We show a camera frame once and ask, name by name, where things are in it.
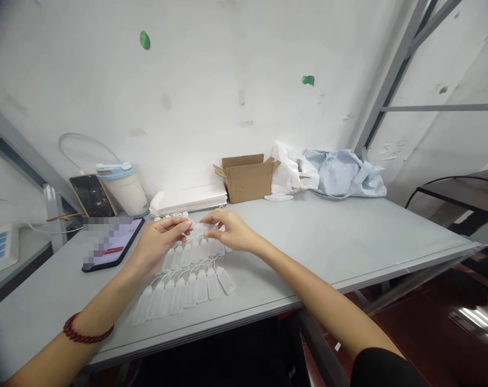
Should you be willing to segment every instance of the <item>white wall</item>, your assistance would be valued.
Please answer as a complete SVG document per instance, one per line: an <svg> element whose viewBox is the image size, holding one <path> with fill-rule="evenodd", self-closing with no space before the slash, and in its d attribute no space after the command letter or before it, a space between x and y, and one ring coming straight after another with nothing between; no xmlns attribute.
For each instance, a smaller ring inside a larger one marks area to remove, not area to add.
<svg viewBox="0 0 488 387"><path fill-rule="evenodd" d="M149 195L195 187L217 179L222 157L268 155L276 139L350 146L413 4L12 1L0 9L0 112L65 178L77 170L58 137L79 132L133 162ZM84 142L67 150L85 169L111 161Z"/></svg>
<svg viewBox="0 0 488 387"><path fill-rule="evenodd" d="M42 194L0 157L0 226L7 223L45 222Z"/></svg>
<svg viewBox="0 0 488 387"><path fill-rule="evenodd" d="M488 0L464 0L420 47L393 105L488 103ZM388 198L405 205L420 184L488 164L488 112L388 113L369 150ZM415 197L424 216L442 202Z"/></svg>

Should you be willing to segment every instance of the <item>hand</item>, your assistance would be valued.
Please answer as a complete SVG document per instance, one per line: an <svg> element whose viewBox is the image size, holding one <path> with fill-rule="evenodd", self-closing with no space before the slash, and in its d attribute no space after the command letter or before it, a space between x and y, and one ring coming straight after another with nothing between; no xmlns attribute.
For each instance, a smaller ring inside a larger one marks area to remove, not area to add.
<svg viewBox="0 0 488 387"><path fill-rule="evenodd" d="M171 246L178 241L186 242L185 235L190 235L191 227L190 219L180 217L169 217L148 223L143 228L126 267L144 277L154 275L162 266Z"/></svg>
<svg viewBox="0 0 488 387"><path fill-rule="evenodd" d="M200 223L217 224L205 237L214 238L239 251L257 254L266 240L255 233L235 212L216 209L201 219Z"/></svg>

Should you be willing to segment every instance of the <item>forearm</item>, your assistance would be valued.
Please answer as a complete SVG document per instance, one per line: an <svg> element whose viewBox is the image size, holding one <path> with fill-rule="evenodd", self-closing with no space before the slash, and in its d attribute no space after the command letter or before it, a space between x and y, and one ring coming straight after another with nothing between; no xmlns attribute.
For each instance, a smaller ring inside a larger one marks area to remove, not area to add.
<svg viewBox="0 0 488 387"><path fill-rule="evenodd" d="M378 325L316 274L265 240L254 253L288 282L308 310L353 359L371 347L385 348L402 356Z"/></svg>
<svg viewBox="0 0 488 387"><path fill-rule="evenodd" d="M142 281L142 275L123 268L79 313L73 329L84 336L108 331L141 288ZM69 386L100 345L73 342L61 332L6 385Z"/></svg>

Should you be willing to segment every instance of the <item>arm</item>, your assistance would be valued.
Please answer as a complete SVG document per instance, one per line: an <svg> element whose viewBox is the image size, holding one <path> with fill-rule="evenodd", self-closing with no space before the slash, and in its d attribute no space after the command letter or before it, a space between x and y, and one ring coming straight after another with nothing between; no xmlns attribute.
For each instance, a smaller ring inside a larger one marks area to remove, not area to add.
<svg viewBox="0 0 488 387"><path fill-rule="evenodd" d="M353 359L362 350L372 347L384 348L403 357L380 327L354 303L257 235L236 213L217 209L201 222L219 223L219 228L224 225L224 232L215 228L205 236L218 239L234 250L255 254L281 275Z"/></svg>
<svg viewBox="0 0 488 387"><path fill-rule="evenodd" d="M122 270L81 311L73 329L85 336L108 331L149 276L161 267L170 246L177 240L185 242L182 234L189 235L191 225L188 219L176 217L146 225ZM61 332L5 385L69 386L100 345L73 342Z"/></svg>

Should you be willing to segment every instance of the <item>green spot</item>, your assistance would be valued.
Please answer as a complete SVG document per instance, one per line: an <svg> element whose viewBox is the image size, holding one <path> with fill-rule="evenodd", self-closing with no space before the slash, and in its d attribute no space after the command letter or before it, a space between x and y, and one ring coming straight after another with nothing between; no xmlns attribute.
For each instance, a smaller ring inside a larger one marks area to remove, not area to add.
<svg viewBox="0 0 488 387"><path fill-rule="evenodd" d="M144 49L151 48L151 40L149 38L149 35L145 31L140 32L140 44Z"/></svg>
<svg viewBox="0 0 488 387"><path fill-rule="evenodd" d="M314 86L314 81L315 79L313 75L304 75L302 78L303 84L311 84L312 86Z"/></svg>

